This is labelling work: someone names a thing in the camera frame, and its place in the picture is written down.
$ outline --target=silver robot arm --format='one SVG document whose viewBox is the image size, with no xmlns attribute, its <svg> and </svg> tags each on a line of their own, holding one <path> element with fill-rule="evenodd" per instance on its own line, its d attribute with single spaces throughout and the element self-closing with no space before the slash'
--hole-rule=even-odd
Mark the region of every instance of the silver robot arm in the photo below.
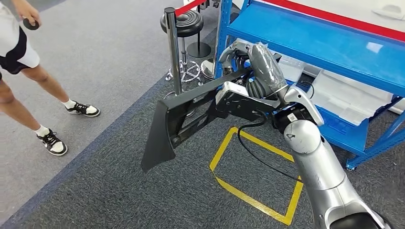
<svg viewBox="0 0 405 229">
<path fill-rule="evenodd" d="M 231 60 L 248 56 L 255 79 L 245 85 L 226 82 L 216 96 L 216 109 L 252 120 L 243 107 L 255 107 L 274 116 L 276 126 L 293 150 L 294 161 L 311 201 L 316 229 L 391 229 L 354 190 L 331 146 L 318 126 L 324 121 L 296 86 L 288 86 L 267 46 L 236 41 L 221 55 L 224 74 Z"/>
</svg>

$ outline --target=black stool seat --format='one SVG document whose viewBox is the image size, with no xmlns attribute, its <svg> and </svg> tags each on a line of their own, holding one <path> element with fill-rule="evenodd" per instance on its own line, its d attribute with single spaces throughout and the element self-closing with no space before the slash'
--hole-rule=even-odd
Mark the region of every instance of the black stool seat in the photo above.
<svg viewBox="0 0 405 229">
<path fill-rule="evenodd" d="M 166 30 L 166 20 L 164 15 L 160 19 L 160 26 L 163 31 L 167 33 Z M 191 37 L 198 34 L 204 26 L 203 17 L 199 12 L 189 10 L 184 14 L 176 17 L 176 27 L 178 37 Z"/>
</svg>

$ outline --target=black object in hand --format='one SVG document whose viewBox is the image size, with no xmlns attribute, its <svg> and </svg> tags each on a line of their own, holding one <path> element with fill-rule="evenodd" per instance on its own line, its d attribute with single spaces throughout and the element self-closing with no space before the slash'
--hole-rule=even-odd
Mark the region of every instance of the black object in hand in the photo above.
<svg viewBox="0 0 405 229">
<path fill-rule="evenodd" d="M 35 25 L 32 26 L 30 24 L 30 21 L 28 20 L 28 18 L 24 18 L 24 20 L 22 20 L 22 23 L 25 25 L 25 27 L 27 27 L 27 29 L 29 30 L 37 30 L 39 28 L 39 23 L 37 21 L 35 21 Z"/>
</svg>

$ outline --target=plastic wrap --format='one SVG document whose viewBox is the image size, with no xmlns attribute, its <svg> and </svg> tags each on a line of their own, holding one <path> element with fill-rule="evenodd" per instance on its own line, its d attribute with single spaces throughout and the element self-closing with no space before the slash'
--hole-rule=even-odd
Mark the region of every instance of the plastic wrap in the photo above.
<svg viewBox="0 0 405 229">
<path fill-rule="evenodd" d="M 286 79 L 267 45 L 257 43 L 250 46 L 248 55 L 255 78 L 260 79 L 269 87 L 269 90 L 266 89 L 268 95 L 287 85 Z"/>
</svg>

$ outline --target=black and white sneaker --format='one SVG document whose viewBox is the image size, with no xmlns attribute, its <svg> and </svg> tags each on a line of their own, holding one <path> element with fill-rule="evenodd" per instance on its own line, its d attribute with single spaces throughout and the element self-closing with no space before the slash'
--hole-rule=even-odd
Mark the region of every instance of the black and white sneaker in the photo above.
<svg viewBox="0 0 405 229">
<path fill-rule="evenodd" d="M 84 115 L 87 117 L 96 117 L 100 114 L 100 110 L 97 109 L 96 107 L 92 105 L 81 104 L 78 102 L 76 102 L 73 108 L 70 109 L 66 108 L 66 110 L 71 114 Z"/>
<path fill-rule="evenodd" d="M 55 156 L 63 156 L 67 152 L 67 146 L 56 137 L 56 133 L 49 129 L 49 134 L 37 137 L 42 141 L 48 152 Z"/>
</svg>

